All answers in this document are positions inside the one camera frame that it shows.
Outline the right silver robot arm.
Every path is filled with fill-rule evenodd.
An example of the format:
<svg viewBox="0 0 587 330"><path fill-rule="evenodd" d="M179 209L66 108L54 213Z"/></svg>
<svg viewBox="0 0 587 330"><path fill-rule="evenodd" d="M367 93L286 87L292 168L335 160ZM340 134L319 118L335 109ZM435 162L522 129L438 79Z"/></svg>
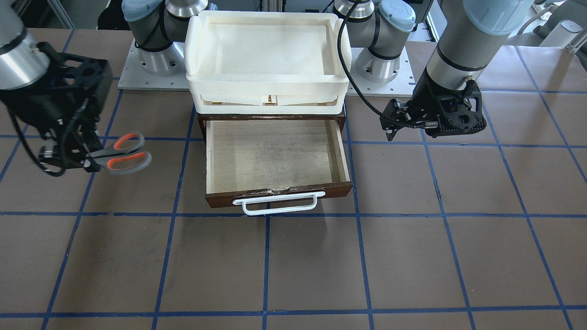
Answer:
<svg viewBox="0 0 587 330"><path fill-rule="evenodd" d="M189 19L216 9L208 0L124 0L121 7L141 63L157 76L183 64L174 44L185 41ZM1 102L41 171L52 177L75 168L126 175L151 163L139 132L108 148L101 144L97 123L112 81L107 60L57 52L35 39L11 4L1 2Z"/></svg>

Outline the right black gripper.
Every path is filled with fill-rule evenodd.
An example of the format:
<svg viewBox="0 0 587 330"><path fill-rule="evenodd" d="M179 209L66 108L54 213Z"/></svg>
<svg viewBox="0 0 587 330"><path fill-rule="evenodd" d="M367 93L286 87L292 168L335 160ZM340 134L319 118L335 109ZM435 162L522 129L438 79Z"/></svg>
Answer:
<svg viewBox="0 0 587 330"><path fill-rule="evenodd" d="M101 167L90 153L102 149L97 123L113 75L105 59L57 52L48 42L22 42L2 48L1 102L35 127L43 145L39 166L52 177L69 169L69 138L88 173Z"/></svg>

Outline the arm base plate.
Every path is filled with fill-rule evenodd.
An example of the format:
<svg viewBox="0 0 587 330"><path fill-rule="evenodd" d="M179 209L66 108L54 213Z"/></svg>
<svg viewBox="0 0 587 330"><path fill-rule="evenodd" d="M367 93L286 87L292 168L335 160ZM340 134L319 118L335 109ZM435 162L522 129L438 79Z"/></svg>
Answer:
<svg viewBox="0 0 587 330"><path fill-rule="evenodd" d="M174 42L161 52L138 49L133 40L118 88L122 90L189 91L184 43Z"/></svg>
<svg viewBox="0 0 587 330"><path fill-rule="evenodd" d="M413 94L416 81L405 47L392 60L374 57L367 48L347 48L352 51L350 75L365 96L408 98Z"/></svg>

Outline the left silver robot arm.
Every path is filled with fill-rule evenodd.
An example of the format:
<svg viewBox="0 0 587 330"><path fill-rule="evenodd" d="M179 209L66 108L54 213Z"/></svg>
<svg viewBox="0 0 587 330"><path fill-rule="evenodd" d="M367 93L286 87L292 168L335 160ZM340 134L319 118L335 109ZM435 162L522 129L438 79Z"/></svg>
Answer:
<svg viewBox="0 0 587 330"><path fill-rule="evenodd" d="M403 128L423 129L432 138L475 134L486 129L477 80L509 34L526 16L530 0L441 0L447 26L405 103L392 99L377 110L388 141ZM361 47L356 70L365 79L387 83L396 77L400 55L416 26L416 12L404 0L335 0L332 12L342 19L337 47L348 32Z"/></svg>

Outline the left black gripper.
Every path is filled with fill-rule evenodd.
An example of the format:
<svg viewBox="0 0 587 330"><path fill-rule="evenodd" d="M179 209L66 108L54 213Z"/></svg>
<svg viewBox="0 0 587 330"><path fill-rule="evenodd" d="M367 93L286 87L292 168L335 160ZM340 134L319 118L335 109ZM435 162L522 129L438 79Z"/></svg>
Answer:
<svg viewBox="0 0 587 330"><path fill-rule="evenodd" d="M475 134L487 127L482 113L482 93L477 82L465 78L463 90L442 87L424 73L408 102L392 99L380 117L380 125L392 141L398 130L414 126L432 138Z"/></svg>

